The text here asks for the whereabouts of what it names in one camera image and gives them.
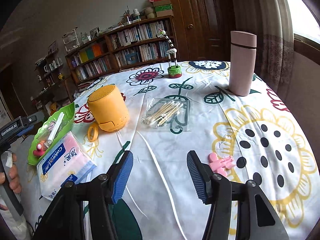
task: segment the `pink thermos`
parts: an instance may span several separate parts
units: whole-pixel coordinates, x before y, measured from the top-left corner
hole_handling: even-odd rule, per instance
[[[250,92],[256,61],[257,36],[251,33],[231,31],[231,66],[229,89],[238,96]]]

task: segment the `tissue pack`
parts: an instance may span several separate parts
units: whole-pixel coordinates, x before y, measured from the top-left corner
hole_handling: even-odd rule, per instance
[[[72,132],[68,132],[37,165],[42,196],[53,200],[66,181],[78,184],[96,166]]]

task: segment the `bottle lid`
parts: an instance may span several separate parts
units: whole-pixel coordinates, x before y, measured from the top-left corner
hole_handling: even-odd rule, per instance
[[[231,43],[235,45],[256,48],[257,35],[240,31],[231,31]]]

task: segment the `table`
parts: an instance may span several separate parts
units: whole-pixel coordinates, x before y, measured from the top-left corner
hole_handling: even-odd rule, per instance
[[[305,239],[320,216],[320,179],[310,145],[289,109],[257,75],[248,96],[232,94],[228,90],[229,62],[179,65],[180,78],[167,78],[168,65],[155,64],[102,78],[75,100],[72,132],[98,165],[86,181],[106,172],[122,149],[132,151],[134,165],[123,199],[140,225],[143,239],[198,240],[210,206],[197,197],[186,165],[187,153],[195,150],[203,163],[208,163],[213,151],[219,157],[232,155],[236,166],[228,171],[228,179],[255,180],[290,239]],[[120,131],[100,130],[98,140],[90,143],[86,133],[94,117],[87,98],[108,84],[121,91],[130,120]],[[184,117],[164,130],[141,123],[147,101],[164,97],[190,101],[188,129]],[[41,198],[34,168],[23,160],[18,168],[25,217],[34,230],[50,202]],[[236,210],[233,203],[229,239],[235,238]],[[86,214],[87,237],[88,218]]]

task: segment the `bolt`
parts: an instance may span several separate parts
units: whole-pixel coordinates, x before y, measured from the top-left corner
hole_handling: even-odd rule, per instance
[[[72,182],[72,181],[67,181],[67,182],[64,184],[65,187],[72,187],[72,185],[73,185],[73,182]]]
[[[215,173],[215,174],[213,175],[213,178],[216,179],[216,180],[219,180],[219,179],[222,178],[222,176],[221,176],[220,174],[218,174],[218,173]]]
[[[98,177],[99,180],[106,180],[107,178],[108,178],[107,174],[100,174]]]
[[[254,180],[250,179],[247,181],[247,184],[250,186],[250,187],[255,187],[257,184]]]

